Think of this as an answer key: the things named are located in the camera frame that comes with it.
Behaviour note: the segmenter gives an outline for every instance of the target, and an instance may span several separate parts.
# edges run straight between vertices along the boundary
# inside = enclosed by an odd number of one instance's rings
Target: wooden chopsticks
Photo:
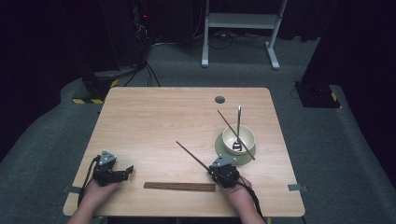
[[[231,127],[231,125],[230,125],[230,123],[227,121],[227,119],[225,119],[225,118],[222,116],[222,114],[220,113],[220,111],[218,111],[218,112],[219,112],[219,114],[221,115],[221,117],[224,119],[224,121],[227,123],[227,125],[228,125],[228,127],[231,129],[231,131],[233,131],[233,134],[235,134],[235,137],[237,137],[236,132],[233,130],[233,128]],[[242,146],[245,148],[245,150],[247,151],[247,154],[251,157],[251,159],[253,159],[253,160],[255,161],[256,159],[255,159],[254,156],[251,154],[251,152],[248,150],[247,146],[245,146],[245,143],[244,143],[244,141],[242,141],[242,139],[241,139],[241,144],[242,144]]]
[[[170,183],[170,182],[146,182],[145,189],[171,189],[187,191],[216,191],[216,184],[203,183]]]

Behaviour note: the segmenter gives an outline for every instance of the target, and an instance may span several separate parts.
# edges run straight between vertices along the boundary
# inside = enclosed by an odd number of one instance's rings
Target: table top
[[[223,104],[215,101],[222,96]],[[73,186],[81,187],[93,158],[102,150],[117,156],[113,170],[134,166],[129,180],[97,211],[98,216],[236,217],[216,192],[144,189],[145,182],[213,183],[207,166],[217,157],[215,142],[237,122],[255,134],[255,161],[238,165],[260,200],[266,217],[300,217],[304,204],[270,92],[265,88],[122,88],[109,91]],[[69,193],[64,213],[73,215],[78,195]]]

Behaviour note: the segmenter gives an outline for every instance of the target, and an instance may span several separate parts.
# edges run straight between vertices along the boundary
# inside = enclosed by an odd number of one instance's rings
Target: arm
[[[78,209],[67,221],[67,224],[90,224],[96,209],[108,199],[119,185],[120,183],[114,183],[101,187],[96,180],[92,180],[87,188],[85,188],[84,197]]]
[[[241,176],[248,187],[251,188],[251,183]],[[235,209],[244,224],[265,224],[264,220],[257,213],[254,206],[253,199],[248,191],[240,186],[235,185],[233,188],[224,189],[219,187],[224,195],[227,197],[230,205]]]

